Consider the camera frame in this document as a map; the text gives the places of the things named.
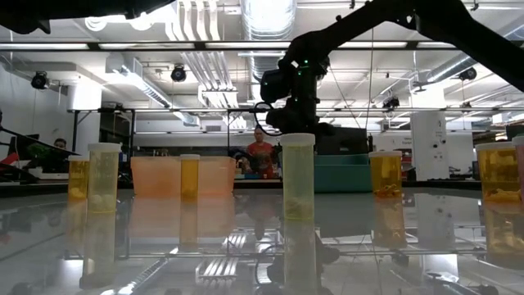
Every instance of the camera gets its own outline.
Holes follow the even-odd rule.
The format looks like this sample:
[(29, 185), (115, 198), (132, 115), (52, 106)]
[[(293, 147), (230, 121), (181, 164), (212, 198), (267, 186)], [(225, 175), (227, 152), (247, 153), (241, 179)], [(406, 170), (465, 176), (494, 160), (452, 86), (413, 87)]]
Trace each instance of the camera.
[(186, 71), (183, 65), (174, 65), (174, 70), (171, 72), (171, 79), (174, 82), (183, 82), (186, 80)]

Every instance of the desk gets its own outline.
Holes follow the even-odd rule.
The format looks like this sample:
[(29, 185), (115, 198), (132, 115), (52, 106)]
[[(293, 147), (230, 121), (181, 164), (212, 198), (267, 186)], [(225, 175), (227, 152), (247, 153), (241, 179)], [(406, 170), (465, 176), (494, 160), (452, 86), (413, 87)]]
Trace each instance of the desk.
[[(127, 198), (116, 215), (118, 259), (112, 284), (84, 292), (264, 293), (272, 280), (291, 291), (318, 282), (323, 292), (327, 289), (348, 295), (397, 294), (399, 290), (402, 294), (444, 294), (442, 288), (479, 284), (492, 285), (501, 294), (524, 290), (520, 270), (477, 260), (486, 255), (484, 211), (478, 202), (481, 192), (405, 188), (404, 193), (403, 200), (381, 201), (368, 193), (318, 194), (314, 222), (283, 222), (281, 189), (239, 189), (233, 196), (201, 196), (197, 223), (205, 228), (199, 227), (198, 248), (192, 252), (178, 249), (178, 229), (183, 225), (177, 199)], [(119, 190), (120, 197), (132, 194), (129, 189)], [(66, 196), (55, 197), (55, 201), (61, 198), (62, 204), (55, 204), (52, 211), (61, 210), (65, 216)], [(79, 255), (69, 251), (64, 259), (65, 249), (71, 245), (65, 235), (56, 235), (65, 231), (65, 222), (51, 227), (46, 215), (38, 217), (49, 211), (46, 204), (38, 208), (33, 202), (30, 211), (22, 205), (23, 200), (36, 198), (8, 200), (21, 205), (15, 209), (25, 212), (31, 229), (8, 230), (6, 234), (12, 238), (0, 247), (0, 260), (10, 255), (9, 249), (26, 247), (23, 241), (43, 242), (0, 262), (0, 293), (9, 293), (14, 284), (26, 282), (39, 294), (80, 294), (81, 249)], [(137, 216), (145, 206), (154, 210), (148, 216)], [(122, 222), (123, 216), (129, 216), (129, 222)], [(134, 231), (138, 225), (149, 232), (148, 237)], [(129, 240), (127, 250), (122, 244), (125, 239)], [(285, 261), (283, 248), (291, 247), (292, 239), (301, 241), (301, 247), (292, 248), (296, 252), (290, 255), (298, 256)], [(290, 267), (301, 263), (304, 275), (317, 275), (319, 280), (303, 277), (283, 282), (279, 275), (284, 271), (282, 263), (293, 263)], [(449, 285), (431, 281), (430, 270), (460, 280)], [(54, 279), (44, 284), (43, 277)]]

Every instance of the ceiling light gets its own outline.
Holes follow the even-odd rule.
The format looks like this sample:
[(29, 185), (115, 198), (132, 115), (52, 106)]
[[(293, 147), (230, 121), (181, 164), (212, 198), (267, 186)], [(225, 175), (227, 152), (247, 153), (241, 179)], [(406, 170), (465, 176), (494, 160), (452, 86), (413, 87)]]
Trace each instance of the ceiling light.
[(455, 46), (444, 42), (419, 42), (417, 48), (455, 48)]
[(479, 5), (477, 8), (479, 10), (521, 10), (522, 7), (493, 7), (493, 6), (485, 6), (485, 5)]
[(263, 48), (287, 50), (290, 44), (291, 42), (287, 41), (208, 42), (206, 47), (209, 49)]
[(0, 43), (0, 50), (87, 50), (86, 43)]
[(339, 48), (403, 48), (406, 47), (407, 42), (362, 42), (349, 41), (343, 43)]
[(148, 112), (148, 113), (156, 113), (156, 112), (168, 112), (171, 111), (170, 109), (135, 109), (135, 112)]
[(285, 52), (239, 52), (238, 57), (283, 57)]
[(225, 108), (200, 108), (200, 109), (180, 109), (179, 111), (187, 111), (187, 112), (226, 112), (228, 109)]
[(195, 44), (190, 42), (166, 42), (166, 43), (99, 43), (100, 49), (104, 50), (165, 50), (165, 49), (194, 49)]

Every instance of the robotic arm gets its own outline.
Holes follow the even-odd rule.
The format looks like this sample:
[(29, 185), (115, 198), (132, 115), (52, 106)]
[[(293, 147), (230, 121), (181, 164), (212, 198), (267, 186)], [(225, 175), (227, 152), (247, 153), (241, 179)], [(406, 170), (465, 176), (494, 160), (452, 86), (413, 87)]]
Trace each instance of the robotic arm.
[(326, 74), (325, 61), (331, 50), (384, 21), (453, 44), (524, 91), (524, 52), (473, 20), (460, 0), (374, 0), (344, 18), (338, 16), (337, 22), (325, 29), (297, 37), (278, 63), (278, 70), (264, 73), (260, 94), (266, 103), (291, 94), (284, 108), (269, 111), (268, 124), (284, 134), (330, 134), (329, 125), (319, 124), (315, 115), (319, 103), (316, 79)]

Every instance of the fluorescent light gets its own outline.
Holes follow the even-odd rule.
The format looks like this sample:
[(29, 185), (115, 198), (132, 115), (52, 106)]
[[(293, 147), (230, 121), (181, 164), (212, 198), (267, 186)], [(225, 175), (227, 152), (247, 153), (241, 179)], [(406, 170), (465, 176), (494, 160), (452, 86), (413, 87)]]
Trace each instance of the fluorescent light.
[(171, 111), (170, 109), (135, 109), (135, 112), (150, 112), (150, 113), (156, 113), (156, 112), (168, 112)]
[(479, 5), (479, 7), (477, 8), (479, 10), (521, 10), (522, 7), (493, 7), (493, 6), (484, 6), (484, 5)]
[(228, 111), (228, 109), (224, 109), (224, 108), (210, 108), (210, 109), (200, 108), (200, 109), (180, 109), (178, 111), (188, 111), (188, 112), (226, 112), (226, 111)]
[(349, 41), (343, 43), (339, 48), (404, 48), (408, 45), (407, 42), (362, 42)]
[[(355, 9), (358, 9), (360, 7), (362, 7), (363, 5), (360, 4), (360, 3), (357, 3), (355, 5)], [(348, 4), (345, 3), (345, 2), (341, 2), (340, 4), (339, 3), (333, 3), (333, 4), (330, 4), (330, 3), (326, 3), (326, 4), (309, 4), (307, 2), (305, 2), (304, 4), (298, 4), (296, 8), (299, 8), (299, 9), (315, 9), (315, 10), (318, 10), (318, 9), (344, 9), (346, 10), (348, 7)]]
[(201, 134), (202, 131), (140, 131), (138, 135), (158, 135), (158, 134)]
[(417, 48), (455, 48), (455, 46), (444, 42), (419, 42)]
[(195, 44), (190, 42), (168, 42), (168, 43), (99, 43), (101, 49), (106, 50), (129, 50), (129, 49), (194, 49)]
[(0, 43), (0, 50), (87, 50), (86, 43)]
[(246, 41), (246, 42), (208, 42), (206, 47), (209, 49), (223, 49), (223, 48), (275, 48), (285, 50), (289, 47), (291, 42), (281, 41)]
[(285, 52), (239, 52), (238, 57), (283, 57)]
[[(139, 131), (136, 135), (158, 135), (158, 134), (227, 134), (228, 131)], [(246, 131), (229, 131), (230, 134), (249, 134)]]

